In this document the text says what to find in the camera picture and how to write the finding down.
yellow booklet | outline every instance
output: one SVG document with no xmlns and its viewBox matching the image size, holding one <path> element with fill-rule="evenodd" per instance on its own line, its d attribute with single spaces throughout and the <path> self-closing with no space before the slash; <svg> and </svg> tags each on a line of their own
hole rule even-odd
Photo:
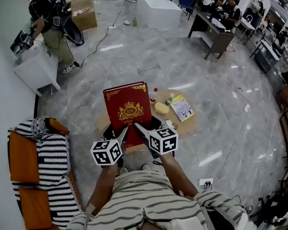
<svg viewBox="0 0 288 230">
<path fill-rule="evenodd" d="M 182 122 L 186 121 L 195 114 L 182 94 L 173 98 L 171 107 Z"/>
</svg>

book cover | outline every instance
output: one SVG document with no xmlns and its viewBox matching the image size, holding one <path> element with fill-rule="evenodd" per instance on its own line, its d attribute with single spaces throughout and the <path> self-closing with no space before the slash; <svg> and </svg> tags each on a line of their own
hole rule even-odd
<svg viewBox="0 0 288 230">
<path fill-rule="evenodd" d="M 179 120 L 182 122 L 194 116 L 194 111 L 191 109 L 189 103 L 186 101 L 182 94 L 173 98 L 171 107 L 178 116 Z"/>
<path fill-rule="evenodd" d="M 152 121 L 147 84 L 143 82 L 122 85 L 103 91 L 108 115 L 115 136 L 129 126 L 124 147 L 133 147 L 145 142 L 134 122 L 149 129 Z"/>
</svg>

yellow sponge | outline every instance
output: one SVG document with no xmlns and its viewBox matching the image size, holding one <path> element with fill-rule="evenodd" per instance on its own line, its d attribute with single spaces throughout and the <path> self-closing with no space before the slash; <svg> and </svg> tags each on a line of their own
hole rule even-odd
<svg viewBox="0 0 288 230">
<path fill-rule="evenodd" d="M 162 104 L 161 102 L 157 102 L 155 104 L 155 111 L 157 113 L 160 113 L 160 114 L 164 115 L 164 114 L 167 114 L 169 112 L 169 107 L 164 105 L 164 104 Z"/>
</svg>

marble floor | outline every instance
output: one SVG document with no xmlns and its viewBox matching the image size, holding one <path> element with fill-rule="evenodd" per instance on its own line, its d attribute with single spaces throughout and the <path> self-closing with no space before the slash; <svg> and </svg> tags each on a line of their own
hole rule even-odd
<svg viewBox="0 0 288 230">
<path fill-rule="evenodd" d="M 84 31 L 83 46 L 71 46 L 77 61 L 94 52 L 107 32 L 106 25 L 113 25 L 123 3 L 95 2 L 98 27 Z M 201 178 L 214 178 L 214 189 L 230 197 L 239 195 L 242 205 L 256 208 L 259 197 L 279 187 L 286 166 L 280 113 L 269 80 L 250 59 L 250 50 L 236 38 L 220 60 L 214 54 L 204 60 L 207 46 L 196 34 L 187 37 L 194 17 L 188 21 L 182 14 L 175 31 L 123 24 L 136 16 L 136 4 L 124 3 L 115 22 L 117 28 L 108 31 L 97 52 L 81 69 L 67 75 L 60 72 L 61 90 L 47 86 L 39 100 L 39 115 L 54 117 L 70 130 L 72 165 L 83 202 L 88 201 L 101 170 L 90 148 L 99 139 L 97 121 L 106 108 L 102 91 L 145 81 L 150 89 L 179 89 L 193 104 L 196 131 L 180 137 L 176 155 L 190 180 L 198 185 Z M 100 51 L 101 47 L 119 44 L 123 47 Z M 247 103 L 250 109 L 245 112 Z M 215 154 L 220 156 L 203 164 Z M 163 169 L 152 164 L 148 151 L 125 156 L 130 170 L 139 169 L 143 163 L 154 170 Z"/>
</svg>

red book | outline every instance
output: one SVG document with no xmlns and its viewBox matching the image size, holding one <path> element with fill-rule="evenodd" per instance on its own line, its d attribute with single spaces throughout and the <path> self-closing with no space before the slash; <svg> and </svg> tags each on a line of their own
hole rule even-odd
<svg viewBox="0 0 288 230">
<path fill-rule="evenodd" d="M 137 82 L 103 91 L 108 115 L 115 136 L 129 126 L 124 147 L 133 147 L 145 142 L 145 138 L 133 125 L 134 122 L 149 129 L 152 122 L 147 84 Z"/>
</svg>

